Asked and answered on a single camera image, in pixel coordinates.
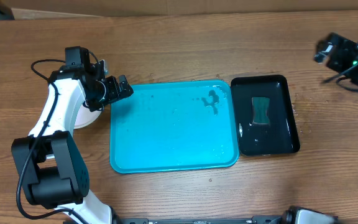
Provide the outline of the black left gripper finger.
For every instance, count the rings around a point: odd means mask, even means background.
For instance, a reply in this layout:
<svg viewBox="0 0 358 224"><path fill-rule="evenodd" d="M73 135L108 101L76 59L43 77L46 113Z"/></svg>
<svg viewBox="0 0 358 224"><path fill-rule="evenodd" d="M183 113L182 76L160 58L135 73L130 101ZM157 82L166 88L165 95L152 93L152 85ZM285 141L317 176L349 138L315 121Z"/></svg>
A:
<svg viewBox="0 0 358 224"><path fill-rule="evenodd" d="M112 104L120 100L121 89L117 79L113 76L107 77L105 81L107 93L105 97L105 104Z"/></svg>
<svg viewBox="0 0 358 224"><path fill-rule="evenodd" d="M134 93L132 87L127 81L125 75L119 76L119 97L120 99L125 99L130 97Z"/></svg>

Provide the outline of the pink plate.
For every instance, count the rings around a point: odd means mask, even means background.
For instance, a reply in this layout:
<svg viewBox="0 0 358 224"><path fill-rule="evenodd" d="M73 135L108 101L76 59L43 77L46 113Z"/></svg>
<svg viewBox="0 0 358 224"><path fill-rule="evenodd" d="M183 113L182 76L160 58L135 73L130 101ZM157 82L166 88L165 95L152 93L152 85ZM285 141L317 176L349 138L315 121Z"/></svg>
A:
<svg viewBox="0 0 358 224"><path fill-rule="evenodd" d="M85 108L83 105L81 105L76 116L74 128L80 129L90 125L98 119L101 113L102 111L91 112L88 108Z"/></svg>

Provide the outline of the green scouring sponge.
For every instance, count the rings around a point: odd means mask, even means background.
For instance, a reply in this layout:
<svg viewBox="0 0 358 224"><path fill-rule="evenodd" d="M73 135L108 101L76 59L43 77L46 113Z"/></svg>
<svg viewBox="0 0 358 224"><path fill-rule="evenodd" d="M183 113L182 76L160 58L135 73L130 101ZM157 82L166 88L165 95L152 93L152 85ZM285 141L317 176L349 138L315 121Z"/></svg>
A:
<svg viewBox="0 0 358 224"><path fill-rule="evenodd" d="M269 125L270 119L268 116L270 99L267 97L253 97L252 98L252 124L254 125Z"/></svg>

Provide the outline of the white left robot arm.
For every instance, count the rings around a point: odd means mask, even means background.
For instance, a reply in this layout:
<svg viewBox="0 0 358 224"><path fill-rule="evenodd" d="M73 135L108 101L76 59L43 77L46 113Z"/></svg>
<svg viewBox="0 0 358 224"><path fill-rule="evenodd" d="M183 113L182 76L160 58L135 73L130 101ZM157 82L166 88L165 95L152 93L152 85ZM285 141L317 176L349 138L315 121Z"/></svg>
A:
<svg viewBox="0 0 358 224"><path fill-rule="evenodd" d="M46 81L48 98L37 124L11 146L19 174L18 211L30 220L64 213L75 223L121 223L114 209L92 193L73 131L82 106L102 111L130 97L132 87L124 75L107 77L104 61L64 62Z"/></svg>

